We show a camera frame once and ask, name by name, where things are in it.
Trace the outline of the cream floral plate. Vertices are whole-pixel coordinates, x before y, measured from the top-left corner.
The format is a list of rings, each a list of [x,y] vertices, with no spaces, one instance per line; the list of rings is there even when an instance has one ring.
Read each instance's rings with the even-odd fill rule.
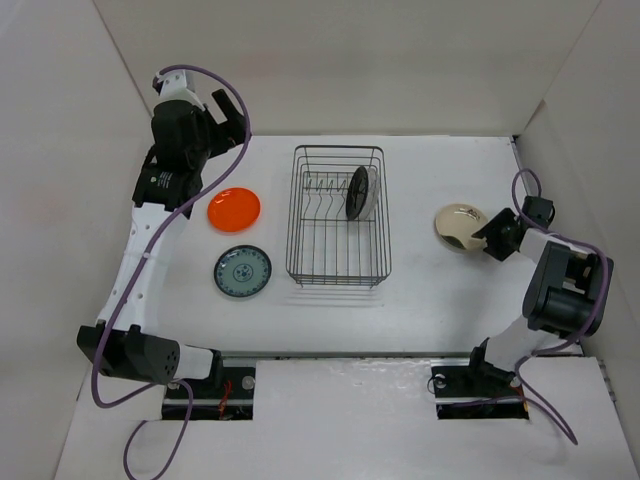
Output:
[[[434,218],[434,227],[440,240],[458,252],[471,252],[486,247],[484,238],[474,234],[488,223],[486,215],[468,204],[453,203],[442,207]]]

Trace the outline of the orange plate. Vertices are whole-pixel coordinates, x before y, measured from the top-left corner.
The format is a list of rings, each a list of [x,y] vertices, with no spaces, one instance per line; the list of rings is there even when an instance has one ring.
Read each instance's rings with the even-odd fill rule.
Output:
[[[217,193],[207,207],[211,226],[223,233],[239,233],[250,228],[259,218],[259,197],[244,187],[232,187]]]

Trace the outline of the clear glass plate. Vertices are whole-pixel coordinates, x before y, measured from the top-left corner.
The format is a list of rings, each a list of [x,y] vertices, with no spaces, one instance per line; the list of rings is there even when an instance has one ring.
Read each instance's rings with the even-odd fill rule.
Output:
[[[360,220],[367,220],[376,208],[381,189],[381,180],[378,170],[374,167],[367,167],[367,190],[365,201],[359,215]]]

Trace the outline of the black plate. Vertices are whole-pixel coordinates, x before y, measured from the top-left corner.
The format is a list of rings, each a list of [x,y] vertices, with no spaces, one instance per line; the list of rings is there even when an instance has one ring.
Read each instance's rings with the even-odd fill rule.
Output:
[[[364,166],[359,166],[351,177],[345,201],[349,221],[357,220],[364,210],[370,190],[369,180],[369,169]]]

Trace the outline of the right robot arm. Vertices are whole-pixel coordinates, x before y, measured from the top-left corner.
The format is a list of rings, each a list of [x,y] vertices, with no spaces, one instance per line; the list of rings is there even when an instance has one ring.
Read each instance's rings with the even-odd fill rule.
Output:
[[[518,253],[535,264],[521,315],[475,347],[462,369],[473,393],[511,382],[523,358],[556,352],[600,327],[614,262],[594,246],[550,232],[554,217],[552,201],[527,196],[519,212],[505,208],[473,234],[498,261]]]

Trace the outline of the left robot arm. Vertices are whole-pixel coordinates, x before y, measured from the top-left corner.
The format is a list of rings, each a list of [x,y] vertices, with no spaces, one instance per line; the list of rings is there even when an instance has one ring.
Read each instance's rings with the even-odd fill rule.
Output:
[[[203,189],[206,162],[244,143],[246,123],[227,92],[212,94],[224,114],[214,120],[190,91],[164,97],[153,111],[154,143],[132,196],[132,224],[112,293],[93,326],[83,326],[77,345],[95,372],[107,377],[168,385],[180,379],[204,397],[223,387],[217,350],[158,336],[163,285],[178,237]]]

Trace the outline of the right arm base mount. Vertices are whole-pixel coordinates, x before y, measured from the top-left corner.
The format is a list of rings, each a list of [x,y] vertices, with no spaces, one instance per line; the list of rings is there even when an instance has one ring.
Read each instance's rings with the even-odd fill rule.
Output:
[[[438,420],[528,420],[523,391],[490,376],[476,376],[467,365],[435,363],[427,382]]]

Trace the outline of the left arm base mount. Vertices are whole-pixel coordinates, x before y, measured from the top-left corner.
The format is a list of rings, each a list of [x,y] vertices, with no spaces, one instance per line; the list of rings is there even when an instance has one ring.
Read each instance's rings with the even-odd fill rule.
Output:
[[[220,364],[214,380],[188,380],[194,394],[190,420],[252,420],[257,360],[226,357]]]

